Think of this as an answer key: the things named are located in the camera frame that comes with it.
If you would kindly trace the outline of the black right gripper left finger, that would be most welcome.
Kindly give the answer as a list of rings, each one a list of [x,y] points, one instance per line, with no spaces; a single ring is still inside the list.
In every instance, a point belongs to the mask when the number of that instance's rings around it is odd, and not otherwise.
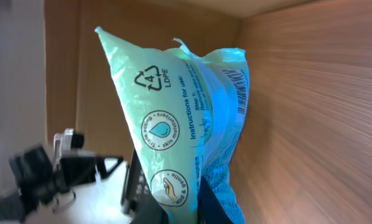
[[[131,224],[169,223],[166,212],[151,195],[136,151],[126,165],[121,212],[131,218]]]

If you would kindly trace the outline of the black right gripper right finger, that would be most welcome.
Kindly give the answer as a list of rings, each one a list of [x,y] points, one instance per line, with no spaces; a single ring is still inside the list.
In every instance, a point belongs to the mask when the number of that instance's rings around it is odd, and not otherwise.
[[[233,224],[204,177],[198,193],[198,223]]]

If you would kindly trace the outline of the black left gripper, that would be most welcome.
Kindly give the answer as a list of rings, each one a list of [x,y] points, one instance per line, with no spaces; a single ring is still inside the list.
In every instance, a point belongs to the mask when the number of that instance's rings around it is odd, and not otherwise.
[[[51,158],[41,145],[11,157],[16,188],[0,196],[0,222],[23,223],[40,204],[52,201],[52,212],[61,212],[76,200],[75,187],[107,179],[124,161],[85,151],[84,142],[84,134],[69,128],[54,135]]]

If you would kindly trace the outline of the mint wet wipes pack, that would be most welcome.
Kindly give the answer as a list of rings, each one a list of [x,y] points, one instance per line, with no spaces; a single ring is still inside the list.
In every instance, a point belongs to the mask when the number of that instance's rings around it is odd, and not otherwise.
[[[170,223],[198,223],[206,182],[223,217],[244,223],[229,164],[246,119],[246,52],[217,49],[204,57],[185,44],[158,50],[96,33],[152,197]]]

